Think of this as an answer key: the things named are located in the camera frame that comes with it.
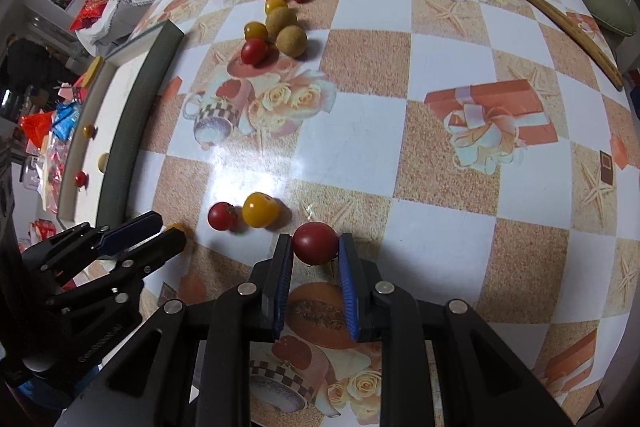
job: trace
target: blue package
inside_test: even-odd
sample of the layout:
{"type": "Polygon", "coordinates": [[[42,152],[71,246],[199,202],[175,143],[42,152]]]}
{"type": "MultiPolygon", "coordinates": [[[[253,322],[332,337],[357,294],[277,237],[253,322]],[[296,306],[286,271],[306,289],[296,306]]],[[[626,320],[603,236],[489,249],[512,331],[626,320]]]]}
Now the blue package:
{"type": "Polygon", "coordinates": [[[66,142],[78,124],[80,108],[78,102],[60,103],[56,108],[56,119],[51,130],[59,140],[66,142]]]}

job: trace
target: printed ribbon bow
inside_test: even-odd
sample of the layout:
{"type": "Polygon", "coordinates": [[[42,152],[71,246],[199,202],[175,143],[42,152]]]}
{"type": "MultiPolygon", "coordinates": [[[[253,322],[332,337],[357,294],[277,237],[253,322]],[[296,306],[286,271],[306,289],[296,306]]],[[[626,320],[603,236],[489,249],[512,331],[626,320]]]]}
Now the printed ribbon bow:
{"type": "Polygon", "coordinates": [[[455,97],[462,109],[451,111],[443,124],[455,149],[453,163],[461,170],[494,174],[498,164],[513,162],[516,149],[526,148],[518,137],[520,127],[546,125],[550,121],[543,112],[513,116],[502,107],[487,109],[471,97],[470,87],[459,87],[455,97]]]}

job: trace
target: green cushion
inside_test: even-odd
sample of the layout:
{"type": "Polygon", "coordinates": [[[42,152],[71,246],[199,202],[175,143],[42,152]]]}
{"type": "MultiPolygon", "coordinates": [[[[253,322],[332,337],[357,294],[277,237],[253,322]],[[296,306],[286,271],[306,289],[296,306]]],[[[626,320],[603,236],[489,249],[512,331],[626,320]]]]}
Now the green cushion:
{"type": "Polygon", "coordinates": [[[623,37],[636,34],[636,21],[625,0],[583,0],[583,2],[599,25],[623,37]]]}

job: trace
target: metal screw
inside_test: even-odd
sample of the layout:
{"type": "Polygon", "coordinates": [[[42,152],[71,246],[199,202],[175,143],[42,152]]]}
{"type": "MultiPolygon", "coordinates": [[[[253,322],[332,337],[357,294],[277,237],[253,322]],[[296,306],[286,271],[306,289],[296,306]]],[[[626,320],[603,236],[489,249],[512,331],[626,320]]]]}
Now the metal screw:
{"type": "Polygon", "coordinates": [[[466,313],[466,311],[469,309],[469,306],[466,305],[465,301],[455,299],[449,303],[449,309],[456,315],[462,315],[463,313],[466,313]]]}
{"type": "Polygon", "coordinates": [[[241,285],[238,286],[238,293],[240,295],[252,295],[255,293],[257,289],[258,289],[258,286],[256,286],[254,283],[243,282],[241,285]]]}
{"type": "Polygon", "coordinates": [[[382,293],[382,295],[389,295],[389,293],[393,293],[396,287],[393,286],[390,282],[387,281],[379,281],[376,282],[376,292],[382,293]]]}
{"type": "Polygon", "coordinates": [[[173,315],[174,313],[177,313],[182,309],[182,303],[177,299],[174,299],[172,301],[166,302],[163,309],[165,313],[173,315]]]}

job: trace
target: table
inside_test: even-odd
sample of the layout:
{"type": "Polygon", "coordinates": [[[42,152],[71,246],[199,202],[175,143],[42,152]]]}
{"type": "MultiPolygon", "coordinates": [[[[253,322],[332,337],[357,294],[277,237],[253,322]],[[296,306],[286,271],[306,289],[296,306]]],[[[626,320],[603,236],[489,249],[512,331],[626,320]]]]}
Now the table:
{"type": "MultiPolygon", "coordinates": [[[[610,55],[581,0],[549,1],[610,55]]],[[[324,221],[416,298],[468,301],[576,421],[640,269],[640,146],[625,95],[524,0],[291,5],[308,51],[258,69],[238,54],[263,0],[158,0],[136,30],[169,18],[186,38],[130,211],[152,208],[193,239],[146,279],[145,308],[215,298],[270,256],[272,230],[207,224],[216,201],[265,192],[290,211],[279,232],[324,221]]],[[[380,346],[352,346],[334,282],[332,266],[296,261],[285,340],[252,346],[257,422],[378,422],[380,346]]]]}

